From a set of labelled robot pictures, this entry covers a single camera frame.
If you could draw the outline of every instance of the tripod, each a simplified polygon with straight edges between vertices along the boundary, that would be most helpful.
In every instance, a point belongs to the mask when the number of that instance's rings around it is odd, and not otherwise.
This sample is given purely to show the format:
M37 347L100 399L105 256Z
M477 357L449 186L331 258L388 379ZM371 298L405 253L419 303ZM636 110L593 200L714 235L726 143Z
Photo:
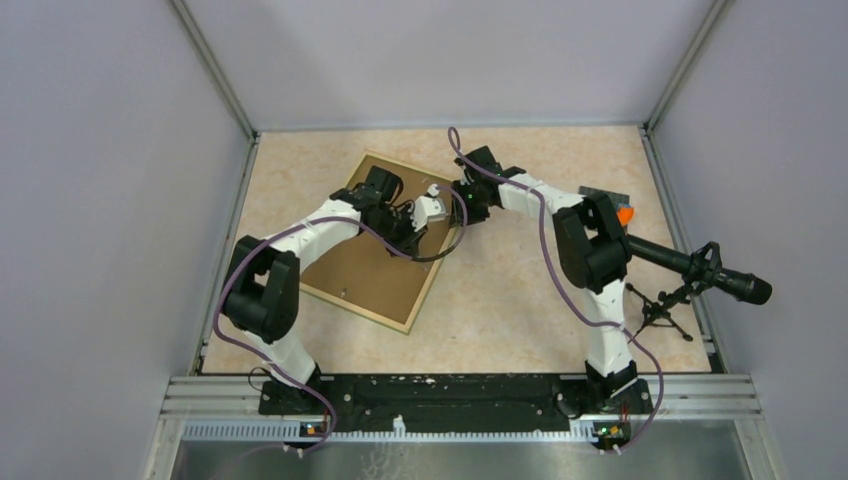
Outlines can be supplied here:
M657 295L657 302L636 290L632 283L625 285L627 290L642 299L642 326L633 336L639 335L646 327L654 326L676 328L683 336L683 340L693 341L692 335L689 335L671 318L669 310L679 303L684 305L692 303L693 297L716 284L719 272L721 272L721 252L717 243L710 242L690 256L688 271L683 274L683 285L671 294L660 292ZM669 324L657 325L655 322L661 318L667 320Z
M672 292L671 295L665 292L660 292L657 299L662 303L651 300L642 292L636 290L636 287L634 287L632 283L626 284L624 288L635 293L637 297L642 299L642 325L639 327L639 330L636 330L636 333L633 334L634 337L642 333L642 330L646 327L663 327L676 328L677 331L680 332L680 335L683 336L683 340L686 340L687 342L694 340L692 335L686 333L686 330L683 330L683 328L675 322L673 318L671 318L671 312L669 312L671 307L678 303L686 305L691 303L691 300L688 297L695 291L692 284L683 284L682 287ZM657 324L656 321L661 318L667 320L669 324Z

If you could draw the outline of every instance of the orange cap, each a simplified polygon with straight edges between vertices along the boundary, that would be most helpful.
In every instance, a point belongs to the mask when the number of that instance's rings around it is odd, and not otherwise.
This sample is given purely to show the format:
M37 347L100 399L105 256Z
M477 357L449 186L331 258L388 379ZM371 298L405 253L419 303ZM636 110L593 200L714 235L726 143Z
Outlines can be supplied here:
M621 207L618 209L618 222L621 223L622 227L626 227L630 220L633 219L633 214L636 211L633 207Z

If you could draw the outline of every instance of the black microphone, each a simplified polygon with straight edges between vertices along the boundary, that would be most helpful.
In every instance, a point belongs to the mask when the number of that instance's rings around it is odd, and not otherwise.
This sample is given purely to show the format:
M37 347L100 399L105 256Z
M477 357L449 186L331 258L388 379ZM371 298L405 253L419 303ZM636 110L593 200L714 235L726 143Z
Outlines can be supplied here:
M694 263L692 256L657 245L634 235L627 235L633 255L685 275ZM740 273L728 268L719 270L715 286L737 300L762 305L771 297L771 284L753 273Z

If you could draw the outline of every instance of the white wall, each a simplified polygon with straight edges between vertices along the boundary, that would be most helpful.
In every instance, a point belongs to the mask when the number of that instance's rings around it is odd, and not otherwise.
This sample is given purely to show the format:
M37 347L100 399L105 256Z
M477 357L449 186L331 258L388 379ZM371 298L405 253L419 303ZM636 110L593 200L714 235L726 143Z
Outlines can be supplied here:
M646 120L712 0L190 0L258 129Z
M693 243L774 284L765 307L711 299L792 478L848 469L846 45L844 0L736 2L658 133Z
M247 144L164 1L0 7L0 478L137 478Z

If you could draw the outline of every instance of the black mount plate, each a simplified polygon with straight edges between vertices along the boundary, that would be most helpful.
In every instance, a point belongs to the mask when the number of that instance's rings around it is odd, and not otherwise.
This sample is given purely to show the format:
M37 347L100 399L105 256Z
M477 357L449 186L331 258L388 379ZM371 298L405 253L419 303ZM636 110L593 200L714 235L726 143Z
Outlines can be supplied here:
M587 381L575 375L332 375L318 392L336 409L336 431L391 431L403 416L408 432L567 431L569 418L618 414L627 402L631 415L653 408L644 380L603 404L591 398ZM262 385L260 415L325 414L315 401L303 405L298 392L275 380Z

